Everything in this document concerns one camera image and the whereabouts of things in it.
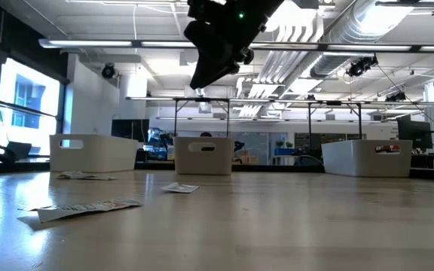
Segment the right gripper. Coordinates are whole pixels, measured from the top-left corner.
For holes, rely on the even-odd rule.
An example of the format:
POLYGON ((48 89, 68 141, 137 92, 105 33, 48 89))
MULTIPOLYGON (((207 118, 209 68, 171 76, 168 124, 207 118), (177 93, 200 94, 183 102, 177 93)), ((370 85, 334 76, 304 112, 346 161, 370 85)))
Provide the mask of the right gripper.
POLYGON ((284 0, 187 0, 184 36, 197 48, 198 60, 190 87, 203 89, 253 61, 250 44, 284 0))

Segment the grey white small packet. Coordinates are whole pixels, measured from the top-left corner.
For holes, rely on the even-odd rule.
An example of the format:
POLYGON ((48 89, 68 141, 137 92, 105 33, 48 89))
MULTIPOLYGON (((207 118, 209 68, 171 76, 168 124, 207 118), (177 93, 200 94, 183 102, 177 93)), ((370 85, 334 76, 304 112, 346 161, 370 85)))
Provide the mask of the grey white small packet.
POLYGON ((196 185, 180 184, 178 182, 173 182, 172 184, 168 184, 162 187, 162 190, 172 193, 193 193, 199 188, 200 187, 196 185))

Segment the white plastic bin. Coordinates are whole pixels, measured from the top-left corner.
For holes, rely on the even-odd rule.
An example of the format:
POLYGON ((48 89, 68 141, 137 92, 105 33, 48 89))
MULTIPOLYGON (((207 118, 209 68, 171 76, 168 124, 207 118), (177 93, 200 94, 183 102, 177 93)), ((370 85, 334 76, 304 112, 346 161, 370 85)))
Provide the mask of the white plastic bin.
POLYGON ((55 134, 50 136, 52 172, 107 173, 131 171, 138 141, 110 135, 55 134))

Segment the grey plastic bin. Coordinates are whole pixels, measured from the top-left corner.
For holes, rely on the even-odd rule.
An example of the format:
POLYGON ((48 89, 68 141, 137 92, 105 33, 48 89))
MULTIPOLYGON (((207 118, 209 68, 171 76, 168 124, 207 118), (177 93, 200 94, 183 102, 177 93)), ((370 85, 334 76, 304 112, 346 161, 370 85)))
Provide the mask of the grey plastic bin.
POLYGON ((321 145, 325 172, 360 178, 407 178, 412 141, 358 139, 321 145))
POLYGON ((175 170, 179 175, 230 175, 234 140, 219 137, 175 137, 175 170))

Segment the cardboard box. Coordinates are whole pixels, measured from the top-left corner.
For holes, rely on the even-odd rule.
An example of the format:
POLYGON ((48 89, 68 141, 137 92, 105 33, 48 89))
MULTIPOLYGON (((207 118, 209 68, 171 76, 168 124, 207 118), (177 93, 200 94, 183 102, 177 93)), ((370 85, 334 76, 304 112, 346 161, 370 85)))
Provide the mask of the cardboard box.
POLYGON ((258 156, 251 155, 248 151, 238 151, 236 159, 241 164, 259 164, 258 156))

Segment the black computer monitor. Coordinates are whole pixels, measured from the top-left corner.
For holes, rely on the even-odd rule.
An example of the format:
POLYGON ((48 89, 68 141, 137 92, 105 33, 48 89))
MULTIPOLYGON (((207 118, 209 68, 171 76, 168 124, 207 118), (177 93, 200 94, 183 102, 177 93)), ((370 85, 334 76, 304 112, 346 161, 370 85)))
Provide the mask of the black computer monitor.
POLYGON ((400 140, 412 141, 412 148, 421 150, 433 148, 429 123, 413 120, 398 120, 397 123, 400 140))
POLYGON ((138 142, 148 141, 149 119, 113 120, 111 135, 138 142))

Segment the blue storage bin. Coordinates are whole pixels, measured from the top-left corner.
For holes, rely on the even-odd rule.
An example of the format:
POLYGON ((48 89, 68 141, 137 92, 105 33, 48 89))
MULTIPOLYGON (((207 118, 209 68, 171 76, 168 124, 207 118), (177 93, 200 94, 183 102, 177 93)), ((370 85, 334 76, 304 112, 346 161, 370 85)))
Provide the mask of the blue storage bin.
POLYGON ((274 156, 301 156, 307 152, 302 148, 275 148, 274 156))

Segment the black track spotlight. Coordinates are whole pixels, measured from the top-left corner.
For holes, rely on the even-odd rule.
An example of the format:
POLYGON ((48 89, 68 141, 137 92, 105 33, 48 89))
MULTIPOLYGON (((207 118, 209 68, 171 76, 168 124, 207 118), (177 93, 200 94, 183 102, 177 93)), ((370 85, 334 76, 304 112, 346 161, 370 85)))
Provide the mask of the black track spotlight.
POLYGON ((360 77, 377 64, 378 60, 376 56, 362 57, 357 61, 351 62, 350 67, 346 70, 346 74, 350 77, 360 77))
POLYGON ((405 95, 405 93, 403 91, 398 91, 398 92, 394 92, 394 93, 387 95, 385 98, 385 101, 386 102, 402 102, 402 101, 405 101, 406 99, 407 99, 407 96, 405 95))

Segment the open laptop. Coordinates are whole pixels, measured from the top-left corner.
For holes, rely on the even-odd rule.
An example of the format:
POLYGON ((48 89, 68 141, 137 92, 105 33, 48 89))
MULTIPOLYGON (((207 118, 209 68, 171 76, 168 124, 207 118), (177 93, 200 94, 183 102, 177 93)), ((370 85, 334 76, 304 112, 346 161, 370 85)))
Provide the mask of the open laptop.
POLYGON ((5 154, 13 161, 25 160, 31 148, 32 145, 30 143, 8 142, 5 154))

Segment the silver ventilation duct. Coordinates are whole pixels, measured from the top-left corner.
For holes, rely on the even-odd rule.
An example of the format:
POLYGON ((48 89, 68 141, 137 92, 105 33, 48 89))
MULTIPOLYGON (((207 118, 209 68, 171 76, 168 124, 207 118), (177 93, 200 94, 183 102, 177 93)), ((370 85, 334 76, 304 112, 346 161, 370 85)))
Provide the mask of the silver ventilation duct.
MULTIPOLYGON (((377 5, 399 0, 357 0, 342 18, 324 35, 325 43, 375 43, 393 30, 414 10, 411 6, 377 5)), ((312 78, 326 78, 351 56, 314 54, 309 72, 312 78)))

